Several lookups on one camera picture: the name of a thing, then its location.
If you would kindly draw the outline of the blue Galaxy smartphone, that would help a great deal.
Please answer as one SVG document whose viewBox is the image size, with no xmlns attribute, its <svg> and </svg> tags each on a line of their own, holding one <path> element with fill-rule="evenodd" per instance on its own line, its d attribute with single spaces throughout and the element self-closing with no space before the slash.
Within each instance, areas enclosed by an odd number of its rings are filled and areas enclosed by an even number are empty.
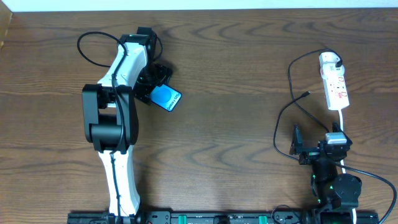
<svg viewBox="0 0 398 224">
<path fill-rule="evenodd" d="M 168 112 L 174 110 L 181 98 L 179 91 L 165 84 L 155 87 L 150 94 L 151 101 Z"/>
</svg>

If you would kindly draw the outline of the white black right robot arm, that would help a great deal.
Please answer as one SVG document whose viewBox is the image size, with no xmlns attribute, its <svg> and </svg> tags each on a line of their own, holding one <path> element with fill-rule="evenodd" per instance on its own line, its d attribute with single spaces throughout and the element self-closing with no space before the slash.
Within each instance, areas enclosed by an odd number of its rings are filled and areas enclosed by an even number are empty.
<svg viewBox="0 0 398 224">
<path fill-rule="evenodd" d="M 289 154 L 298 155 L 300 165 L 312 167 L 311 188 L 318 199 L 318 207 L 302 215 L 304 223 L 356 223 L 362 181 L 347 173 L 339 173 L 340 161 L 347 156 L 351 139 L 333 123 L 315 147 L 304 146 L 299 127 L 293 128 Z"/>
</svg>

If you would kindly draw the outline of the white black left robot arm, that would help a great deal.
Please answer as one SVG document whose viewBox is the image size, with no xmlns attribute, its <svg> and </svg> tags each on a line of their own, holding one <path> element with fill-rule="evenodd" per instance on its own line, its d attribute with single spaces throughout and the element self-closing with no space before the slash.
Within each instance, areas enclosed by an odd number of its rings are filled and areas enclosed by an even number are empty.
<svg viewBox="0 0 398 224">
<path fill-rule="evenodd" d="M 139 133 L 136 101 L 150 104 L 150 94 L 169 81 L 172 70 L 157 63 L 161 54 L 155 48 L 161 40 L 150 27 L 110 39 L 116 41 L 115 59 L 103 78 L 82 89 L 85 137 L 105 168 L 110 217 L 134 221 L 141 204 L 132 159 Z"/>
</svg>

